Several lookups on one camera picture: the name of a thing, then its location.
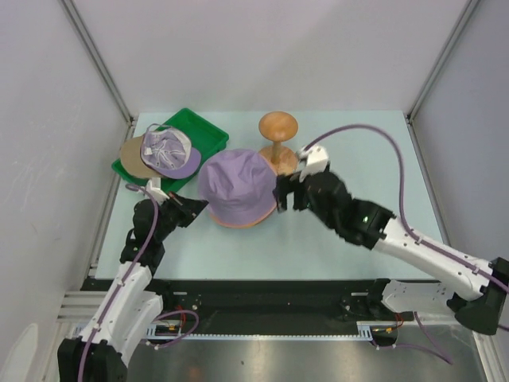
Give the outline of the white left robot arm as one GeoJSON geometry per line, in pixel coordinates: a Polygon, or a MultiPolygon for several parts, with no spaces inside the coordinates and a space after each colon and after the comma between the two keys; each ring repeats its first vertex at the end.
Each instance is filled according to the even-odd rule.
{"type": "Polygon", "coordinates": [[[146,192],[134,206],[118,272],[90,321],[57,350],[62,381],[124,381],[130,359],[150,324],[172,316],[176,299],[149,290],[164,254],[164,241],[176,228],[188,227],[207,201],[170,193],[158,201],[146,192]]]}

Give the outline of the pink hat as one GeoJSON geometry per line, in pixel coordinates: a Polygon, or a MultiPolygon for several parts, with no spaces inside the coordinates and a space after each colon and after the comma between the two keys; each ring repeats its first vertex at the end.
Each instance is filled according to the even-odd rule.
{"type": "Polygon", "coordinates": [[[217,223],[220,226],[223,226],[223,227],[226,227],[226,228],[233,228],[233,229],[247,229],[247,228],[254,227],[255,225],[257,225],[257,224],[261,223],[262,221],[264,221],[267,217],[269,217],[274,212],[275,209],[276,209],[276,204],[274,203],[274,206],[267,213],[265,213],[263,216],[261,216],[257,220],[254,220],[254,221],[252,221],[250,223],[247,223],[247,224],[227,224],[227,223],[224,223],[223,221],[221,221],[212,212],[208,212],[208,215],[210,216],[210,218],[215,223],[217,223]]]}

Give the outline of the tan brimmed hat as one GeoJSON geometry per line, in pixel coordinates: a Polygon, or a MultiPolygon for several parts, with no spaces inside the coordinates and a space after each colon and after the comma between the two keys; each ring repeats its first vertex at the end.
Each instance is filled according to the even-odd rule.
{"type": "Polygon", "coordinates": [[[139,179],[161,177],[155,170],[148,167],[141,158],[143,137],[138,136],[125,141],[120,148],[120,162],[125,171],[139,179]]]}

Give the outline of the lavender purple hat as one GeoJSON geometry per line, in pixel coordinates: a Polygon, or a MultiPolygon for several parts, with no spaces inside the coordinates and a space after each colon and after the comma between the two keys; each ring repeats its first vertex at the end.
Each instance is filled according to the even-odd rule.
{"type": "Polygon", "coordinates": [[[277,174],[258,152],[222,150],[200,168],[198,194],[208,211],[227,224],[247,224],[267,213],[276,201],[277,174]]]}

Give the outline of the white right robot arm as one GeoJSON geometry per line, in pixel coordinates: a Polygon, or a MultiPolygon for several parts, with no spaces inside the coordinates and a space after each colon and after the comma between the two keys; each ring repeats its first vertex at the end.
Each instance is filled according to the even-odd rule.
{"type": "Polygon", "coordinates": [[[331,171],[302,177],[279,175],[274,189],[277,209],[287,209],[293,195],[297,211],[309,210],[346,242],[380,251],[433,276],[452,291],[445,306],[464,327],[484,335],[501,329],[508,294],[508,261],[466,255],[420,236],[391,210],[352,197],[331,171]]]}

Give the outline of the lavender baseball cap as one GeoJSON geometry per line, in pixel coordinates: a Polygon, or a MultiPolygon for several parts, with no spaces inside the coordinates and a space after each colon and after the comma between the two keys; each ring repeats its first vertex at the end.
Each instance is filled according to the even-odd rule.
{"type": "Polygon", "coordinates": [[[201,153],[183,131],[170,125],[153,123],[142,136],[143,163],[171,179],[191,177],[200,167],[201,153]]]}

